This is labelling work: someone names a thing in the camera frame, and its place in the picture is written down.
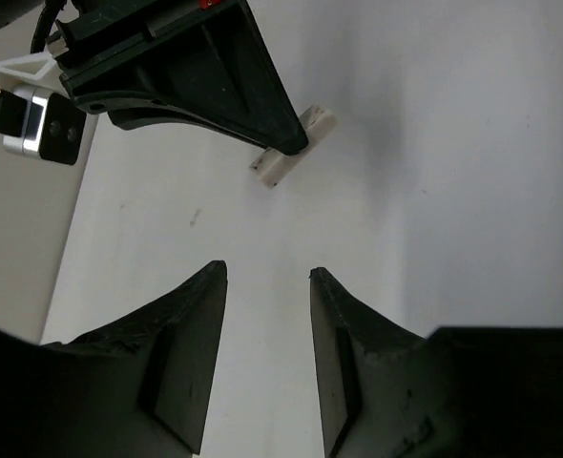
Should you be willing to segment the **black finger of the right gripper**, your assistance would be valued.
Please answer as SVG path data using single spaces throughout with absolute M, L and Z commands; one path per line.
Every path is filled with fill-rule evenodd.
M 118 128 L 183 123 L 278 149 L 300 127 L 245 1 L 78 1 L 54 59 L 71 101 Z

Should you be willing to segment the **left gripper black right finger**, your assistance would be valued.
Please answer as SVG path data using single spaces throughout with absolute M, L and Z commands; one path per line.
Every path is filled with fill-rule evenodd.
M 328 457 L 563 457 L 563 328 L 420 337 L 325 268 L 310 313 Z

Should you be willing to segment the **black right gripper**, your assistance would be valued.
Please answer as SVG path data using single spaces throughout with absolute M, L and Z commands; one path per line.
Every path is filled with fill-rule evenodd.
M 68 1 L 0 0 L 0 30 L 32 10 L 39 10 L 38 29 L 49 30 Z

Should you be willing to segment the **white eraser block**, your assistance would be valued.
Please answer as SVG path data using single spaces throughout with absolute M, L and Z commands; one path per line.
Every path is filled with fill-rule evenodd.
M 320 105 L 312 105 L 299 116 L 297 135 L 280 147 L 267 147 L 251 164 L 250 171 L 269 189 L 281 181 L 336 128 L 338 118 Z

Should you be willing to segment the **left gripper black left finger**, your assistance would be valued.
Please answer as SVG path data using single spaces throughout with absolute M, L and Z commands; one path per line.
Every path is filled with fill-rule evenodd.
M 0 330 L 0 457 L 198 455 L 227 286 L 215 260 L 69 343 Z

